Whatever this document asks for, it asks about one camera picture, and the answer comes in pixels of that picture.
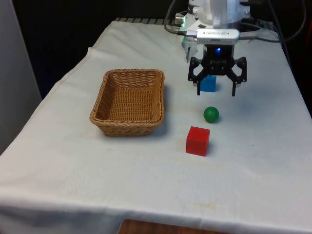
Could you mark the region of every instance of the green ball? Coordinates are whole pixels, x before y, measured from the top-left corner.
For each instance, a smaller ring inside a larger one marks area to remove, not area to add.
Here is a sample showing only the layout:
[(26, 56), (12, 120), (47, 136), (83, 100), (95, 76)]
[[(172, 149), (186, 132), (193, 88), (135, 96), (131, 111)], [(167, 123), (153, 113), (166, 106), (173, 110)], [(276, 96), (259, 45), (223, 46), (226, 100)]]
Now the green ball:
[(210, 106), (204, 112), (204, 118), (209, 123), (214, 123), (219, 118), (219, 111), (217, 108)]

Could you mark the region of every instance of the woven basket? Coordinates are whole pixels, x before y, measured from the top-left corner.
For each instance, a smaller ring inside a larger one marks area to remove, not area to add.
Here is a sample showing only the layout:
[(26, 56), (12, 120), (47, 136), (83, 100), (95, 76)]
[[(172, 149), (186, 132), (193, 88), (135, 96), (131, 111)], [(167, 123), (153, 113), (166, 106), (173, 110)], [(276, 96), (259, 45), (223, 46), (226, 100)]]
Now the woven basket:
[(107, 136), (143, 136), (164, 120), (164, 73), (117, 69), (105, 74), (90, 120)]

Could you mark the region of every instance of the toy block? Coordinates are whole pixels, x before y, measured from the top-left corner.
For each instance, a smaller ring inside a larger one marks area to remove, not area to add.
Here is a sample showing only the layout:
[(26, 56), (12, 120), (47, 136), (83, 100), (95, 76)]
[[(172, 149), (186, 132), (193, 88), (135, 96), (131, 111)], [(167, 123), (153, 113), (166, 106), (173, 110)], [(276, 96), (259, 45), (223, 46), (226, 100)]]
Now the toy block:
[(215, 92), (216, 76), (207, 76), (200, 83), (200, 90), (203, 92)]
[(186, 139), (186, 152), (192, 155), (206, 156), (210, 130), (191, 127)]

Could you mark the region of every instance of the blue cube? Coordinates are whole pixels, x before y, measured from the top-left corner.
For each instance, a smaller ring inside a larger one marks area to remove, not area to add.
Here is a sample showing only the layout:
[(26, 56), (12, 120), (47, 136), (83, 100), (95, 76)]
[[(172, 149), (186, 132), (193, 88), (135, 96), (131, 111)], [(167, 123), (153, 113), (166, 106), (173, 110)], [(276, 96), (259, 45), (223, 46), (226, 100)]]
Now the blue cube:
[(207, 76), (200, 83), (200, 90), (203, 92), (215, 92), (216, 76)]

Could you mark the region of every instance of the red cube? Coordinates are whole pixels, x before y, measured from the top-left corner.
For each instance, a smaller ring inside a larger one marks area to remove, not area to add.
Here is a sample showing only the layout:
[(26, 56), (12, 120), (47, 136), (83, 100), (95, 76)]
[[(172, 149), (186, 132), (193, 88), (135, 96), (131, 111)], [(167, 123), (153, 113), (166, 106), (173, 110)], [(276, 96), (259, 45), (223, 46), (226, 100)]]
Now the red cube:
[(191, 127), (186, 139), (186, 152), (192, 155), (206, 156), (210, 130)]

